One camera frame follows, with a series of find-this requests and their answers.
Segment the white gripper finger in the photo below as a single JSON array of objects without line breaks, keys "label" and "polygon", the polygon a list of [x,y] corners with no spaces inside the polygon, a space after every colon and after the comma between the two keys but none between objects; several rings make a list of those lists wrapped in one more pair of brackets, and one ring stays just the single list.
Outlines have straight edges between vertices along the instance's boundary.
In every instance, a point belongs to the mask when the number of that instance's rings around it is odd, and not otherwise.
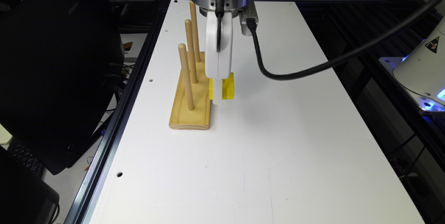
[{"label": "white gripper finger", "polygon": [[222,79],[212,79],[212,95],[213,95],[213,103],[218,105],[223,100],[223,80]]}]

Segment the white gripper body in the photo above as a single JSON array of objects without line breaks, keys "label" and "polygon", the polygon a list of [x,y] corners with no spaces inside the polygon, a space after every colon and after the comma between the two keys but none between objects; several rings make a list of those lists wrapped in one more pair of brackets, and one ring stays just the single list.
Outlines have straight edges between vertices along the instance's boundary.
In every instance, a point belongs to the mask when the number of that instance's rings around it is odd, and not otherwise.
[{"label": "white gripper body", "polygon": [[232,66],[232,13],[218,21],[214,10],[207,13],[205,33],[205,72],[210,79],[228,79]]}]

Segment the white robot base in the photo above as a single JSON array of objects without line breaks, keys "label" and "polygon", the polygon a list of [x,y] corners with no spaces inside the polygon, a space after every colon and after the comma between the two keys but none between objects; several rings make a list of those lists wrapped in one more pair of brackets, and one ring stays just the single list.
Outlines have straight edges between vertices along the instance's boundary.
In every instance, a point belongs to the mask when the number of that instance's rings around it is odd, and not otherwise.
[{"label": "white robot base", "polygon": [[382,57],[379,62],[420,113],[444,113],[444,20],[410,54]]}]

